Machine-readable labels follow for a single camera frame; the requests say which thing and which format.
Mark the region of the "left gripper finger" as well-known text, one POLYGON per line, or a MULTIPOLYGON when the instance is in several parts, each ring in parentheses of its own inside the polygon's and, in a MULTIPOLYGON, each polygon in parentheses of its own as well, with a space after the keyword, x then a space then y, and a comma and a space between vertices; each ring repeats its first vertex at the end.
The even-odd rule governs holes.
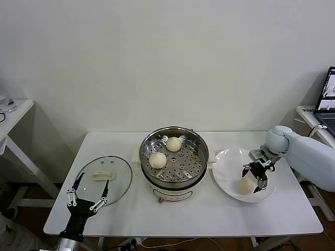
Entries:
POLYGON ((108 185, 109 185, 109 180, 106 181, 106 185, 104 187, 102 196, 100 200, 98 200, 93 206, 90 207, 91 211, 98 211, 100 210, 107 202, 108 202, 108 185))
POLYGON ((81 173, 79 175, 79 177, 73 183, 71 189, 68 189, 67 192, 66 192, 67 197, 68 197, 68 203, 67 203, 68 207, 71 207, 71 206, 75 207, 77 205, 77 203, 76 203, 76 199, 77 199, 76 190, 79 187, 79 184, 80 184, 83 176, 84 176, 84 173, 81 173))

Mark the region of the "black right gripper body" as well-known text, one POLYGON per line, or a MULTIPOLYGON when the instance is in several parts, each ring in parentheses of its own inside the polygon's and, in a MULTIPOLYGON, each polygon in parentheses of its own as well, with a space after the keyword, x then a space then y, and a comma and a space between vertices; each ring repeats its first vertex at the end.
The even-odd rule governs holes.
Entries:
POLYGON ((267 157, 255 158, 251 157, 253 163, 251 163, 251 172, 256 179, 267 180, 266 172, 274 172, 275 166, 273 162, 267 157))

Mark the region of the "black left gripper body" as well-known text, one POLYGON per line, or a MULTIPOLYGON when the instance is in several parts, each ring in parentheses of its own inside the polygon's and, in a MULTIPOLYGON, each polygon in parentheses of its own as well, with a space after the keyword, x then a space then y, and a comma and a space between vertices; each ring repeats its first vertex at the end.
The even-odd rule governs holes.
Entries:
POLYGON ((92 201, 78 198, 76 206, 68 206, 71 216, 65 230, 59 236, 83 236, 87 219, 96 214, 90 209, 94 204, 92 201))

